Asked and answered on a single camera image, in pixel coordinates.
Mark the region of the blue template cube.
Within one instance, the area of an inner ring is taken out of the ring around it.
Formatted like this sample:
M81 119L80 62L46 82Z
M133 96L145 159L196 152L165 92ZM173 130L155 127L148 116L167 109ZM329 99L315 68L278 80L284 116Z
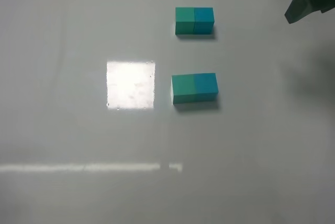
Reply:
M195 7L195 35L211 35L214 27L214 9L212 7Z

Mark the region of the green template cube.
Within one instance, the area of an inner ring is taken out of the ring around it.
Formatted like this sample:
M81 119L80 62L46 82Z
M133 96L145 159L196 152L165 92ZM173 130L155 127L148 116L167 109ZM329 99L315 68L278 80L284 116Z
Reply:
M175 34L192 35L195 26L194 7L175 8Z

